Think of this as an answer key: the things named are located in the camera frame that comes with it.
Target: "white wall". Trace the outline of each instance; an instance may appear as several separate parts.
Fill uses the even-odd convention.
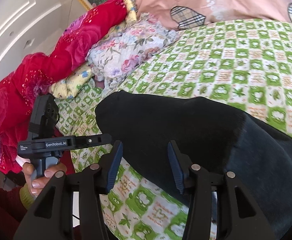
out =
[[[0,80],[25,55],[52,50],[69,22],[83,13],[76,0],[0,0]]]

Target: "green checkered bed sheet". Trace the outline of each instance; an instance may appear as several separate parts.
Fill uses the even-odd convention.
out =
[[[203,96],[246,111],[292,137],[292,24],[236,20],[180,32],[174,45],[139,66],[116,91],[177,98]],[[101,90],[91,79],[70,101],[58,100],[64,135],[100,133],[94,109]],[[72,151],[76,171],[111,146]],[[122,160],[116,183],[102,196],[105,223],[119,239],[179,240],[187,207]],[[211,238],[216,234],[212,226]]]

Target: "yellow cloth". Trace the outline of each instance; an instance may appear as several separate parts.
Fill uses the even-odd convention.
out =
[[[108,33],[102,38],[102,40],[107,40],[110,36],[111,37],[120,36],[125,29],[126,21],[123,21],[120,24],[111,27]]]
[[[34,198],[33,198],[33,196],[30,194],[30,192],[28,190],[27,184],[25,184],[20,189],[19,196],[20,196],[21,203],[23,204],[23,206],[27,210],[30,208],[30,206],[32,205],[32,203],[35,201]]]
[[[49,93],[55,98],[74,98],[84,83],[92,77],[92,70],[88,63],[84,63],[77,68],[69,77],[52,84]]]
[[[126,16],[126,24],[127,26],[131,26],[137,22],[137,14],[136,14],[136,7],[132,0],[123,0],[124,4],[126,5],[127,9],[127,16]]]

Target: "floral quilt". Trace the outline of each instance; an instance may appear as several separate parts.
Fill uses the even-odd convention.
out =
[[[152,15],[142,14],[121,36],[101,40],[92,46],[87,61],[96,79],[105,80],[103,97],[118,87],[138,65],[177,38],[176,31],[164,28]]]
[[[219,22],[180,32],[178,42],[141,64],[117,90],[203,96],[246,111],[292,137],[292,24]],[[56,99],[64,135],[100,133],[94,109],[101,90],[87,83],[70,101]],[[72,151],[76,171],[111,146]],[[101,196],[105,223],[119,239],[180,240],[188,209],[141,177],[124,159],[112,191]],[[212,224],[211,239],[216,236]]]

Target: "black fabric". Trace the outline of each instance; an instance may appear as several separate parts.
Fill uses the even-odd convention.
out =
[[[209,171],[233,170],[250,189],[276,239],[292,232],[292,139],[245,112],[206,98],[177,99],[116,92],[99,103],[103,133],[124,145],[143,177],[189,205],[175,187],[167,143]]]
[[[107,230],[109,240],[118,240],[118,238],[109,230],[107,226],[106,226],[106,230]]]

